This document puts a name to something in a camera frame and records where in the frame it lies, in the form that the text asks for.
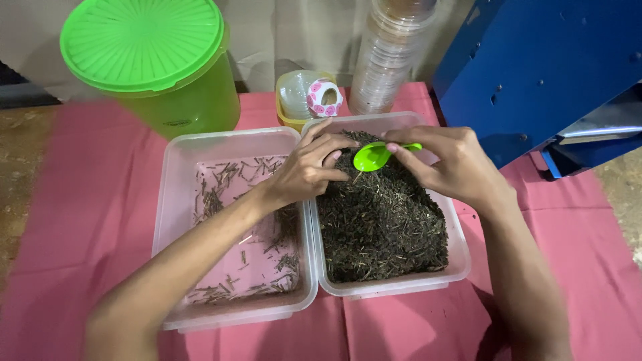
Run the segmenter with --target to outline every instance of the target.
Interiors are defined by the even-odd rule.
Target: pink sticker
[[[333,116],[334,115],[334,105],[330,105],[326,110],[325,110],[326,116]]]

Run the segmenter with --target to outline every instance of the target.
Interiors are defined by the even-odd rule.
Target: pink cloth
[[[274,94],[241,95],[238,129],[273,127]],[[436,125],[422,83],[393,111]],[[342,107],[341,116],[349,115]],[[0,319],[0,360],[78,360],[83,323],[150,259],[166,141],[111,101],[60,109]],[[577,360],[639,360],[642,276],[591,172],[546,182],[529,158],[503,169],[568,300]],[[163,360],[486,360],[508,357],[475,212],[455,202],[473,257],[442,290],[344,301],[319,290],[290,319],[159,336]]]

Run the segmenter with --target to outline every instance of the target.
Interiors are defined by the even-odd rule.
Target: beige backdrop
[[[81,0],[0,0],[0,60],[66,101],[100,96],[65,66],[58,35]],[[272,91],[279,75],[319,69],[350,85],[370,0],[215,0],[230,25],[234,79]],[[440,0],[412,73],[430,81],[474,0]]]

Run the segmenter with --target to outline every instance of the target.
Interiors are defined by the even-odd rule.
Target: floor
[[[0,305],[59,106],[0,110]],[[642,270],[642,148],[595,169]]]

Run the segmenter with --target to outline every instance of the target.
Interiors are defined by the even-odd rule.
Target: hand
[[[314,139],[330,123],[332,118],[311,127],[288,160],[265,181],[276,209],[325,193],[328,181],[350,179],[334,165],[341,156],[339,149],[358,147],[359,143],[339,134]]]
[[[515,190],[486,156],[470,128],[420,126],[390,130],[383,137],[393,142],[386,148],[415,175],[422,187],[461,200],[480,214],[516,199]],[[397,143],[421,143],[440,161],[428,166]]]

